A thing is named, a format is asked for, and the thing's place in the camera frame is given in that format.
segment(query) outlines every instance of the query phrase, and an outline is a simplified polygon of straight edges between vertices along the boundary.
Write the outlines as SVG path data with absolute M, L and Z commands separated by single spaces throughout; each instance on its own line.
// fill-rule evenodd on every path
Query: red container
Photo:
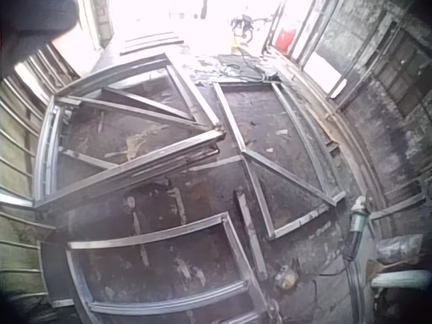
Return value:
M 282 29 L 277 37 L 275 47 L 282 53 L 286 53 L 288 51 L 288 47 L 292 44 L 294 37 L 296 36 L 296 30 L 284 30 Z

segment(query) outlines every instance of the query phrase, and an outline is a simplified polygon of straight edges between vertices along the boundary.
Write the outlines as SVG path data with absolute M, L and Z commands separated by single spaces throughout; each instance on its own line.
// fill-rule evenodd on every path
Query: steel tube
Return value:
M 109 103 L 107 101 L 100 101 L 100 100 L 89 99 L 84 97 L 70 97 L 70 98 L 77 101 L 81 101 L 81 103 L 86 103 L 94 108 L 104 109 L 107 111 L 112 111 L 114 113 L 123 113 L 134 117 L 152 120 L 154 122 L 158 122 L 161 124 L 169 124 L 180 128 L 185 128 L 187 130 L 204 130 L 204 131 L 209 130 L 207 126 L 198 124 L 195 121 L 169 116 L 164 113 L 155 113 L 154 111 L 147 111 L 141 108 L 131 107 L 127 105 L 120 105 L 118 103 Z
M 330 204 L 331 206 L 336 206 L 337 204 L 333 199 L 328 197 L 326 194 L 324 194 L 322 191 L 316 189 L 314 186 L 311 186 L 304 180 L 300 179 L 297 175 L 292 174 L 291 172 L 285 170 L 284 168 L 278 166 L 276 163 L 268 160 L 267 158 L 263 157 L 262 155 L 259 155 L 256 152 L 253 152 L 249 149 L 245 149 L 242 152 L 243 155 L 247 159 L 252 160 L 254 163 L 259 164 L 263 166 L 265 169 L 269 170 L 270 172 L 274 173 L 275 175 L 289 181 L 296 187 L 302 190 L 306 190 L 313 196 L 320 198 L 324 200 L 326 203 Z
M 142 302 L 132 304 L 92 302 L 90 303 L 90 310 L 96 313 L 126 316 L 168 314 L 204 307 L 243 294 L 247 291 L 248 286 L 245 281 L 237 281 L 228 286 L 202 294 L 163 302 Z
M 291 122 L 294 124 L 294 127 L 300 139 L 302 140 L 304 148 L 306 149 L 306 152 L 309 156 L 310 162 L 312 163 L 315 174 L 317 175 L 319 185 L 321 186 L 322 191 L 324 191 L 325 194 L 328 194 L 329 188 L 327 185 L 327 181 L 325 179 L 323 167 L 321 166 L 321 163 L 319 162 L 318 157 L 315 154 L 312 144 L 309 141 L 308 136 L 306 135 L 306 132 L 304 131 L 302 124 L 298 120 L 297 115 L 292 110 L 290 104 L 286 101 L 285 97 L 282 95 L 280 89 L 275 84 L 272 84 L 271 86 L 273 87 L 273 91 L 275 92 L 276 97 L 281 102 L 283 108 L 285 108 L 288 117 L 291 119 Z
M 157 242 L 175 238 L 177 236 L 190 234 L 203 230 L 205 228 L 220 224 L 222 222 L 222 216 L 226 213 L 218 214 L 209 218 L 195 221 L 186 225 L 165 229 L 159 232 L 153 232 L 149 234 L 143 234 L 138 236 L 130 236 L 128 238 L 118 238 L 114 240 L 105 241 L 88 241 L 88 242 L 69 242 L 67 247 L 70 250 L 90 250 L 98 248 L 122 248 L 125 246 L 133 246 L 137 244 L 144 244 L 150 242 Z
M 47 144 L 51 127 L 51 120 L 53 119 L 53 112 L 54 96 L 51 96 L 47 110 L 45 111 L 42 128 L 40 129 L 38 150 L 36 154 L 36 161 L 34 163 L 33 195 L 35 200 L 40 200 L 45 195 L 43 185 L 43 170 L 45 166 L 45 155 L 47 153 Z
M 113 88 L 104 88 L 103 91 L 116 94 L 120 97 L 129 98 L 129 99 L 132 99 L 133 101 L 137 101 L 139 103 L 144 103 L 145 105 L 148 105 L 148 106 L 152 107 L 153 109 L 156 109 L 159 113 L 167 113 L 169 115 L 172 115 L 172 116 L 175 116 L 178 118 L 183 118 L 183 119 L 192 119 L 192 116 L 189 113 L 185 113 L 181 110 L 171 108 L 167 105 L 164 105 L 163 103 L 158 103 L 156 101 L 144 98 L 142 96 L 138 96 L 138 95 L 133 94 L 133 93 L 128 93 L 126 91 L 117 90 L 117 89 L 113 89 Z
M 357 50 L 357 53 L 354 56 L 354 58 L 352 59 L 350 66 L 340 76 L 339 80 L 335 83 L 335 85 L 333 86 L 333 88 L 330 90 L 330 92 L 328 93 L 328 95 L 325 97 L 325 100 L 329 100 L 331 98 L 331 95 L 333 94 L 333 92 L 336 91 L 336 89 L 338 88 L 338 86 L 342 83 L 342 81 L 344 81 L 344 79 L 347 77 L 347 75 L 351 72 L 351 70 L 357 64 L 358 59 L 360 59 L 360 56 L 362 56 L 362 54 L 364 53 L 365 49 L 367 48 L 367 46 L 371 42 L 371 39 L 374 37 L 376 31 L 378 30 L 379 25 L 382 23 L 382 21 L 384 19 L 386 13 L 387 12 L 385 10 L 381 10 L 381 12 L 378 15 L 377 20 L 373 24 L 372 30 L 368 33 L 366 39 L 363 41 L 362 45 Z

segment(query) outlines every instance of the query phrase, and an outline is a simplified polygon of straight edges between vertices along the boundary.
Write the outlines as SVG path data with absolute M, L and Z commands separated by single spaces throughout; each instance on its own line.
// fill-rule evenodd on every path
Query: workshop floor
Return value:
M 142 55 L 138 52 L 120 57 L 119 46 L 113 41 L 95 69 Z M 187 46 L 171 49 L 180 53 L 185 70 L 225 129 L 228 129 L 211 82 L 223 77 L 220 69 L 229 63 L 240 65 L 245 74 L 253 75 L 254 72 L 245 66 L 239 55 L 195 55 Z M 275 72 L 270 61 L 250 57 L 246 59 L 259 64 L 270 74 Z M 114 87 L 186 110 L 163 71 L 130 78 Z M 293 87 L 299 93 L 303 91 L 296 85 Z M 249 148 L 319 188 L 300 138 L 272 92 L 236 92 L 226 94 L 226 98 Z M 298 101 L 304 104 L 301 96 Z M 124 163 L 195 134 L 193 131 L 117 113 L 101 115 L 96 109 L 82 106 L 73 114 L 69 128 L 63 132 L 61 145 L 98 159 Z M 122 238 L 164 230 L 228 211 L 248 259 L 253 264 L 242 218 L 233 198 L 234 190 L 243 189 L 269 272 L 269 279 L 261 281 L 260 285 L 268 299 L 278 301 L 284 323 L 352 323 L 353 311 L 358 312 L 359 316 L 364 313 L 371 316 L 370 292 L 365 290 L 358 297 L 366 299 L 366 309 L 358 309 L 357 297 L 350 297 L 345 273 L 336 277 L 316 276 L 323 271 L 337 271 L 343 266 L 340 249 L 348 231 L 349 210 L 360 194 L 341 151 L 337 148 L 331 152 L 344 183 L 344 188 L 337 188 L 329 166 L 317 149 L 317 144 L 313 142 L 331 194 L 345 190 L 346 198 L 336 208 L 300 229 L 268 241 L 263 218 L 231 134 L 228 133 L 218 146 L 219 155 L 201 165 L 161 177 L 133 190 L 104 196 L 64 215 L 58 215 L 61 231 L 57 240 L 65 242 Z M 276 227 L 299 218 L 322 203 L 268 171 L 260 167 L 255 169 Z M 99 171 L 82 165 L 79 161 L 62 157 L 59 160 L 59 187 Z M 358 271 L 354 269 L 356 267 L 352 270 L 353 278 L 362 290 L 366 286 L 364 267 L 372 245 L 373 240 L 367 232 L 358 258 Z M 82 252 L 80 261 L 84 265 L 90 290 L 95 299 L 100 301 L 148 302 L 179 298 L 206 292 L 238 279 L 226 237 L 217 228 L 145 246 L 113 249 L 109 252 Z M 277 272 L 284 265 L 293 266 L 300 276 L 296 287 L 288 292 L 281 291 L 273 283 Z M 240 295 L 193 312 L 158 318 L 120 319 L 105 316 L 106 323 L 212 323 L 251 309 L 248 297 Z

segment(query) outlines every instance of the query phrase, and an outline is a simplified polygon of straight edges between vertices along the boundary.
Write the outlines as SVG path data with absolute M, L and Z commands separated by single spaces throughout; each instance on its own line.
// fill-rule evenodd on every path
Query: steel frame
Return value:
M 313 196 L 320 198 L 325 201 L 327 205 L 336 206 L 343 197 L 345 197 L 346 193 L 344 191 L 341 191 L 339 194 L 337 194 L 334 197 L 328 196 L 328 190 L 326 183 L 324 181 L 325 177 L 323 175 L 322 167 L 319 165 L 318 158 L 315 156 L 314 151 L 312 149 L 312 146 L 309 142 L 308 137 L 306 136 L 304 129 L 302 127 L 302 124 L 298 121 L 296 114 L 290 107 L 290 104 L 287 102 L 286 99 L 289 99 L 291 104 L 296 106 L 296 110 L 300 112 L 301 116 L 303 117 L 304 121 L 308 125 L 308 127 L 312 130 L 313 136 L 315 140 L 319 144 L 319 148 L 323 152 L 327 163 L 330 165 L 331 171 L 333 173 L 333 176 L 335 178 L 336 184 L 339 188 L 342 188 L 342 183 L 340 182 L 338 173 L 333 165 L 333 161 L 331 158 L 330 153 L 327 151 L 325 147 L 325 143 L 323 142 L 323 139 L 319 136 L 318 132 L 315 130 L 314 125 L 312 124 L 311 119 L 307 115 L 305 111 L 302 110 L 301 106 L 296 102 L 294 96 L 291 95 L 290 90 L 284 86 L 281 85 L 283 91 L 287 94 L 288 97 L 285 98 L 285 96 L 282 94 L 280 89 L 278 88 L 278 85 L 276 83 L 270 82 L 265 84 L 257 84 L 256 82 L 220 82 L 220 83 L 214 83 L 214 89 L 217 95 L 217 98 L 219 99 L 219 102 L 221 103 L 222 110 L 225 114 L 226 120 L 229 124 L 229 128 L 234 135 L 234 138 L 237 142 L 238 149 L 240 151 L 240 154 L 244 157 L 244 168 L 246 171 L 246 174 L 250 180 L 250 183 L 252 184 L 252 188 L 254 190 L 254 193 L 256 195 L 256 198 L 258 200 L 259 208 L 261 210 L 261 213 L 263 214 L 265 227 L 267 229 L 267 237 L 269 240 L 274 240 L 276 238 L 280 238 L 281 236 L 290 233 L 291 231 L 299 228 L 300 226 L 304 225 L 305 223 L 308 223 L 312 219 L 318 217 L 319 215 L 323 214 L 325 211 L 327 211 L 329 208 L 326 205 L 321 205 L 317 209 L 307 213 L 306 215 L 302 216 L 299 219 L 296 219 L 293 222 L 290 222 L 280 228 L 275 229 L 273 220 L 270 215 L 269 207 L 267 206 L 267 202 L 264 197 L 263 189 L 261 188 L 261 184 L 259 182 L 258 176 L 255 173 L 254 169 L 250 164 L 257 164 L 268 171 L 272 172 L 273 174 L 281 177 L 282 179 L 288 181 L 289 183 L 295 185 L 297 188 L 306 190 L 309 194 L 312 194 Z M 267 86 L 271 90 L 275 92 L 276 97 L 281 102 L 282 106 L 287 111 L 288 117 L 292 120 L 297 132 L 299 133 L 300 138 L 302 139 L 302 142 L 306 148 L 306 151 L 310 157 L 310 160 L 313 164 L 315 173 L 317 174 L 317 177 L 320 181 L 321 187 L 324 189 L 324 192 L 315 188 L 314 186 L 311 186 L 304 180 L 300 179 L 297 175 L 292 174 L 288 170 L 285 170 L 284 168 L 278 166 L 276 163 L 268 160 L 264 156 L 250 150 L 246 147 L 243 137 L 240 133 L 240 129 L 237 126 L 236 120 L 234 118 L 233 113 L 231 112 L 230 106 L 228 105 L 228 102 L 225 98 L 225 95 L 223 94 L 222 88 L 226 90 L 231 90 L 232 88 L 248 90 L 248 87 L 256 89 L 257 86 Z
M 140 57 L 135 61 L 127 61 L 99 70 L 58 90 L 51 97 L 39 136 L 34 168 L 35 208 L 44 211 L 64 210 L 87 199 L 137 185 L 168 172 L 181 170 L 192 163 L 216 154 L 215 144 L 225 137 L 225 132 L 201 93 L 179 66 L 178 59 L 174 54 L 158 52 Z M 104 88 L 124 78 L 161 68 L 167 70 L 175 88 L 190 109 L 190 113 L 178 111 L 122 90 Z M 77 97 L 98 89 L 145 103 L 153 111 Z M 105 171 L 56 191 L 56 167 L 62 116 L 66 107 L 76 107 L 82 103 L 98 109 L 121 112 L 188 130 L 200 130 L 204 133 L 150 152 L 133 161 L 112 165 L 113 167 L 110 168 L 104 167 Z
M 77 250 L 91 250 L 100 248 L 119 248 L 125 246 L 134 246 L 137 244 L 146 244 L 149 242 L 157 242 L 167 240 L 177 236 L 191 234 L 200 230 L 207 229 L 216 225 L 222 225 L 231 250 L 234 254 L 234 259 L 240 272 L 241 281 L 234 282 L 228 286 L 217 288 L 209 292 L 197 294 L 185 298 L 178 298 L 175 300 L 166 300 L 162 302 L 141 302 L 141 303 L 112 303 L 112 302 L 97 302 L 94 301 L 90 293 L 85 276 L 79 265 L 79 259 L 76 257 Z M 166 229 L 160 232 L 153 232 L 149 234 L 132 236 L 127 238 L 120 238 L 105 241 L 93 242 L 69 242 L 66 250 L 67 261 L 72 275 L 72 280 L 78 293 L 77 300 L 84 310 L 80 312 L 80 317 L 84 323 L 101 324 L 102 320 L 99 314 L 112 314 L 112 315 L 159 315 L 167 313 L 175 313 L 180 311 L 187 311 L 194 308 L 199 308 L 209 304 L 231 298 L 235 295 L 245 292 L 249 296 L 254 305 L 254 315 L 260 315 L 267 310 L 267 303 L 261 292 L 254 273 L 248 263 L 246 255 L 243 251 L 242 245 L 237 237 L 237 233 L 232 225 L 228 212 L 224 212 L 194 223 L 182 225 Z

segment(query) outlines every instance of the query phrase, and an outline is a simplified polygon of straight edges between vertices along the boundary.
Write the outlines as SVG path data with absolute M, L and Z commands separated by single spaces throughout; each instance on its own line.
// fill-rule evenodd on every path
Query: welded metal frame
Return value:
M 99 70 L 58 90 L 51 97 L 40 131 L 34 168 L 35 208 L 44 211 L 65 210 L 76 204 L 83 203 L 87 199 L 96 198 L 109 192 L 137 185 L 140 182 L 168 172 L 180 170 L 217 153 L 214 146 L 225 137 L 225 132 L 209 104 L 179 67 L 180 63 L 173 53 L 153 52 L 153 54 L 140 57 L 135 61 L 128 61 Z M 104 89 L 104 87 L 124 78 L 162 68 L 167 70 L 175 88 L 177 88 L 185 104 L 190 109 L 190 114 L 180 113 L 176 109 L 158 104 L 144 97 L 111 88 L 106 88 L 104 91 L 130 97 L 141 103 L 146 103 L 152 109 L 156 108 L 160 112 L 86 97 L 77 97 L 98 89 Z M 115 165 L 97 175 L 56 191 L 56 160 L 59 152 L 58 138 L 62 124 L 60 121 L 65 106 L 80 106 L 81 103 L 99 109 L 107 109 L 153 120 L 162 124 L 175 125 L 188 130 L 200 130 L 203 133 L 150 152 L 133 161 Z
M 88 289 L 85 276 L 79 265 L 79 258 L 74 253 L 77 250 L 92 250 L 101 248 L 119 248 L 125 246 L 134 246 L 137 244 L 146 244 L 167 240 L 170 238 L 183 236 L 205 230 L 209 227 L 222 225 L 227 236 L 229 245 L 234 255 L 238 271 L 240 272 L 241 281 L 231 285 L 217 288 L 203 294 L 197 294 L 175 300 L 166 300 L 163 302 L 141 302 L 141 303 L 112 303 L 94 301 L 90 290 Z M 72 275 L 72 280 L 77 291 L 78 297 L 75 303 L 79 302 L 82 306 L 77 308 L 83 309 L 85 313 L 80 312 L 80 317 L 84 323 L 101 324 L 103 321 L 99 313 L 138 316 L 138 315 L 160 315 L 167 313 L 176 313 L 187 311 L 194 308 L 203 307 L 209 304 L 226 300 L 235 295 L 248 292 L 254 305 L 254 316 L 259 316 L 267 310 L 267 303 L 259 287 L 258 281 L 254 276 L 252 268 L 243 251 L 242 245 L 238 239 L 237 233 L 233 227 L 228 212 L 224 212 L 212 217 L 195 221 L 179 227 L 165 229 L 160 232 L 153 232 L 139 236 L 130 236 L 114 240 L 93 241 L 93 242 L 69 242 L 66 249 L 67 261 Z
M 321 215 L 324 212 L 326 212 L 327 210 L 329 210 L 328 206 L 335 207 L 341 201 L 341 199 L 343 199 L 345 197 L 346 193 L 344 191 L 341 191 L 339 194 L 335 195 L 334 197 L 330 197 L 330 196 L 328 196 L 328 189 L 326 187 L 325 182 L 323 182 L 323 184 L 321 184 L 321 187 L 324 190 L 324 192 L 323 192 L 320 189 L 315 188 L 314 186 L 311 186 L 310 184 L 308 184 L 307 182 L 305 182 L 304 180 L 299 178 L 297 175 L 292 174 L 288 170 L 278 166 L 276 163 L 270 161 L 266 157 L 264 157 L 264 156 L 262 156 L 256 152 L 250 150 L 249 148 L 247 148 L 245 143 L 244 143 L 244 139 L 240 133 L 240 129 L 237 126 L 237 123 L 235 121 L 234 115 L 233 115 L 233 113 L 230 109 L 230 106 L 228 105 L 228 102 L 225 98 L 225 95 L 222 91 L 222 88 L 224 88 L 225 90 L 230 90 L 230 91 L 233 91 L 233 89 L 238 91 L 238 89 L 248 90 L 249 87 L 250 87 L 250 89 L 254 90 L 258 86 L 267 86 L 269 89 L 273 90 L 276 97 L 279 99 L 282 106 L 286 110 L 288 117 L 293 122 L 294 127 L 296 128 L 300 138 L 302 139 L 302 142 L 305 146 L 306 152 L 308 153 L 308 156 L 309 156 L 309 158 L 313 164 L 315 173 L 318 176 L 318 173 L 323 172 L 323 169 L 321 166 L 316 168 L 316 165 L 319 164 L 319 160 L 315 156 L 315 153 L 314 153 L 312 146 L 309 142 L 308 136 L 306 135 L 306 133 L 302 127 L 302 124 L 297 119 L 295 112 L 292 110 L 292 108 L 290 107 L 290 104 L 288 103 L 287 99 L 289 99 L 291 104 L 296 106 L 296 110 L 300 112 L 304 121 L 306 122 L 308 127 L 312 130 L 313 136 L 314 136 L 315 140 L 318 142 L 319 148 L 323 152 L 328 164 L 330 165 L 330 168 L 331 168 L 331 171 L 332 171 L 333 176 L 335 178 L 336 184 L 338 185 L 338 187 L 340 189 L 342 189 L 343 188 L 342 183 L 341 183 L 340 178 L 338 176 L 338 173 L 337 173 L 337 171 L 333 165 L 333 160 L 331 158 L 331 155 L 325 147 L 325 143 L 323 142 L 323 139 L 319 136 L 317 130 L 315 129 L 314 125 L 312 124 L 311 119 L 307 115 L 307 112 L 302 110 L 302 107 L 296 102 L 296 99 L 294 98 L 294 96 L 292 96 L 288 87 L 286 87 L 283 84 L 280 84 L 283 91 L 287 95 L 287 96 L 284 96 L 282 94 L 282 92 L 280 91 L 280 89 L 278 88 L 279 84 L 277 84 L 275 82 L 269 82 L 269 83 L 264 83 L 264 84 L 257 84 L 256 82 L 219 82 L 219 83 L 215 82 L 215 83 L 213 83 L 213 86 L 214 86 L 214 89 L 216 92 L 216 96 L 219 99 L 219 102 L 221 103 L 223 113 L 225 114 L 226 120 L 229 124 L 229 128 L 230 128 L 230 130 L 234 136 L 235 141 L 237 142 L 240 154 L 244 157 L 243 162 L 244 162 L 245 172 L 246 172 L 246 175 L 248 176 L 248 178 L 250 180 L 250 183 L 252 184 L 252 188 L 253 188 L 254 193 L 256 195 L 256 198 L 258 200 L 259 208 L 260 208 L 261 213 L 263 215 L 265 227 L 267 229 L 267 237 L 269 240 L 274 240 L 276 238 L 280 238 L 281 236 L 283 236 L 287 233 L 290 233 L 290 232 L 294 231 L 295 229 L 299 228 L 300 226 L 308 223 L 312 219 L 317 218 L 319 215 Z M 261 184 L 260 184 L 259 179 L 258 179 L 258 176 L 250 164 L 256 164 L 256 165 L 260 165 L 260 166 L 264 167 L 265 169 L 267 169 L 271 173 L 273 173 L 273 174 L 281 177 L 282 179 L 288 181 L 289 183 L 295 185 L 297 188 L 299 188 L 301 190 L 305 190 L 309 194 L 312 194 L 313 196 L 320 198 L 321 200 L 324 200 L 325 205 L 321 205 L 321 206 L 317 207 L 315 210 L 307 213 L 306 215 L 302 216 L 301 218 L 296 219 L 295 221 L 292 221 L 292 222 L 290 222 L 290 223 L 288 223 L 282 227 L 275 228 L 274 224 L 273 224 L 273 220 L 272 220 L 271 215 L 270 215 L 269 207 L 267 206 L 267 202 L 265 200 L 263 189 L 261 188 Z

